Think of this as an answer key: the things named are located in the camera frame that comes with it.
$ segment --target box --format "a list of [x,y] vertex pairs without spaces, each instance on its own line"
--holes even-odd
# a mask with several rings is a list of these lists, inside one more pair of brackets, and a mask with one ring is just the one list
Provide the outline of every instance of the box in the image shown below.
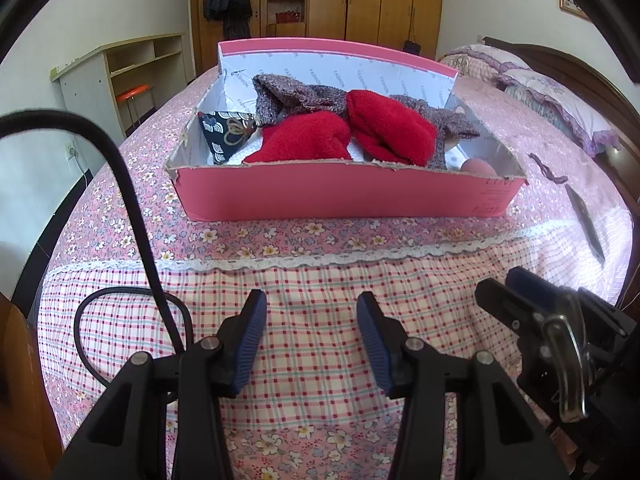
[[[456,70],[378,46],[316,38],[259,38],[218,44],[220,76],[196,106],[165,164],[192,221],[500,216],[526,177],[516,158],[450,95]],[[198,111],[255,113],[252,77],[289,75],[308,84],[406,94],[433,107],[461,107],[480,139],[462,140],[498,177],[389,162],[291,161],[210,166]]]

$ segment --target bedspread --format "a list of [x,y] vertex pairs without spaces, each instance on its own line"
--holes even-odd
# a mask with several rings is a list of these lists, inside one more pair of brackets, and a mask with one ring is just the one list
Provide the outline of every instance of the bedspread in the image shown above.
[[[267,294],[267,327],[250,384],[237,399],[222,402],[236,478],[386,478],[401,402],[383,397],[367,364],[354,322],[356,298],[364,290],[372,290],[409,334],[458,356],[489,349],[512,376],[520,365],[514,336],[476,305],[478,281],[504,281],[520,265],[612,302],[620,293],[631,219],[613,183],[532,110],[465,77],[454,94],[527,173],[529,185],[502,218],[189,221],[162,165],[214,78],[215,69],[202,75],[147,120],[121,152],[162,283],[190,308],[196,339],[237,313],[252,288]],[[586,202],[606,255],[603,267],[564,187],[541,175],[530,152],[555,174],[567,174]],[[320,185],[309,182],[309,193]],[[122,198],[103,168],[60,237],[38,315],[47,393],[65,443],[102,391],[76,355],[73,316],[88,294],[114,285],[145,286],[146,278]],[[109,378],[135,351],[172,351],[154,305],[140,297],[95,301],[81,333],[89,359]],[[447,400],[445,478],[453,475],[453,402]],[[171,457],[174,406],[167,428]]]

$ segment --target white wall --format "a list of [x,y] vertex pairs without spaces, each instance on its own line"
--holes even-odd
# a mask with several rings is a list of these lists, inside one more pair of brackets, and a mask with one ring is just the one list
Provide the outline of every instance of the white wall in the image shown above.
[[[188,1],[51,0],[0,64],[0,114],[64,109],[59,83],[49,80],[53,67],[101,44],[140,36],[183,32],[187,78],[192,79]],[[9,298],[44,227],[81,176],[75,163],[66,161],[71,139],[63,132],[32,132],[0,143],[0,291]],[[76,145],[83,169],[88,161],[100,166],[93,148],[83,140]]]
[[606,76],[640,110],[640,87],[591,22],[559,9],[559,0],[443,0],[438,56],[478,35],[562,50]]

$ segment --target picture frame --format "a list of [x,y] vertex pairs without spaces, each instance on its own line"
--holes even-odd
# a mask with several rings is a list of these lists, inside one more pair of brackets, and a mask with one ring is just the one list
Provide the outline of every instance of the picture frame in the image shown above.
[[590,22],[591,20],[585,12],[574,2],[574,0],[560,0],[560,10],[578,16]]

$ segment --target pink ball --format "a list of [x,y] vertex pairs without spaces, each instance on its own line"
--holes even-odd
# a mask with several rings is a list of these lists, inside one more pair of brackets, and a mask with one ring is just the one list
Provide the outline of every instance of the pink ball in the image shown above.
[[460,171],[486,176],[498,176],[498,174],[495,173],[494,168],[492,168],[488,162],[485,162],[481,158],[470,158],[469,160],[466,160],[460,167]]

